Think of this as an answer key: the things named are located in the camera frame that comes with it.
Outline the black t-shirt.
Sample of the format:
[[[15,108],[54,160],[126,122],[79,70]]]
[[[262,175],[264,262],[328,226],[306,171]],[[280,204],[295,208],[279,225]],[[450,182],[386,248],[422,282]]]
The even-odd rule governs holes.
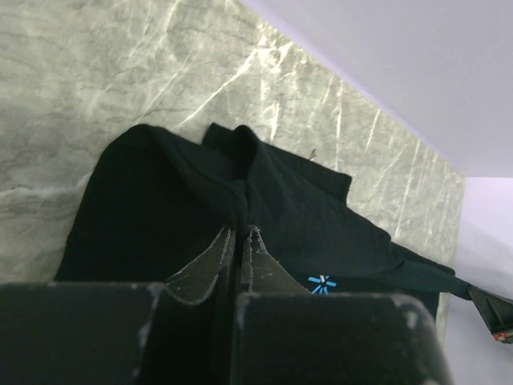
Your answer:
[[[55,278],[164,282],[209,278],[240,251],[245,287],[315,295],[402,292],[431,312],[439,296],[469,298],[444,265],[394,243],[347,204],[352,179],[212,124],[200,144],[137,125],[100,156]]]

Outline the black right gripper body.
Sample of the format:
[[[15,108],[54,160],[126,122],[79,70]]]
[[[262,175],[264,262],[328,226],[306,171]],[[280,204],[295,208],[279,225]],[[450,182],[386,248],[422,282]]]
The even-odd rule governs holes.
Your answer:
[[[493,326],[493,337],[501,343],[512,343],[512,301],[493,299],[491,307],[497,318]]]

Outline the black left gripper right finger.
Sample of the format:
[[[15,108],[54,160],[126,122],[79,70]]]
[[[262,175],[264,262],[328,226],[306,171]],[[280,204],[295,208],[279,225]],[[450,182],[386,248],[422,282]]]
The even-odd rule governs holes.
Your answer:
[[[235,384],[450,384],[434,320],[405,294],[310,294],[268,252],[244,244],[236,300]]]

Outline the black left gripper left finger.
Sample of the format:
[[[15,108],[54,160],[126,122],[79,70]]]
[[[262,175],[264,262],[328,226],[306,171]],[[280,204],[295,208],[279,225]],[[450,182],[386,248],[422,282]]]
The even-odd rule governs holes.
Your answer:
[[[224,384],[235,234],[167,282],[1,287],[4,384]]]

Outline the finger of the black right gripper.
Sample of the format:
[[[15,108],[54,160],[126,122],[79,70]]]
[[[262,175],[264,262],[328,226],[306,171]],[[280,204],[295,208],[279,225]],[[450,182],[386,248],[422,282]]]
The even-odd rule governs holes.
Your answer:
[[[506,330],[505,297],[470,285],[468,294],[490,332]]]

